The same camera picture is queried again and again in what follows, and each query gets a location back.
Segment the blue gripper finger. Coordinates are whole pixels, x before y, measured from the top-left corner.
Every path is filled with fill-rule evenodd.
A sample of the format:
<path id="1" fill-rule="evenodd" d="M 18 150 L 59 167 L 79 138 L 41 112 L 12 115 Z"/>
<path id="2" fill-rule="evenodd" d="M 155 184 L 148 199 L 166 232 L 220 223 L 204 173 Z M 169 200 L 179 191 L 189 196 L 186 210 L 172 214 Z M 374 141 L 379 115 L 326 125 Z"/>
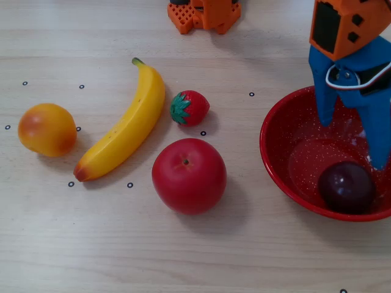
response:
<path id="1" fill-rule="evenodd" d="M 325 78 L 314 78 L 315 98 L 318 117 L 325 127 L 332 122 L 337 92 L 326 84 Z"/>
<path id="2" fill-rule="evenodd" d="M 375 92 L 336 92 L 345 107 L 353 108 L 359 114 L 372 166 L 384 169 L 390 156 L 390 87 Z"/>

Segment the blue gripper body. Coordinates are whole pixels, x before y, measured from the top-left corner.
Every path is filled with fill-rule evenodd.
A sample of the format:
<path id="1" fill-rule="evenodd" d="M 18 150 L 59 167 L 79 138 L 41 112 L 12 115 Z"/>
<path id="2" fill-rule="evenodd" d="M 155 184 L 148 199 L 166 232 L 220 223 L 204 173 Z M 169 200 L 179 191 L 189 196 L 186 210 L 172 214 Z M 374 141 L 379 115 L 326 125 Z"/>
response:
<path id="1" fill-rule="evenodd" d="M 325 78 L 336 90 L 375 92 L 390 87 L 390 42 L 382 37 L 336 61 L 311 46 L 309 64 L 313 80 Z"/>

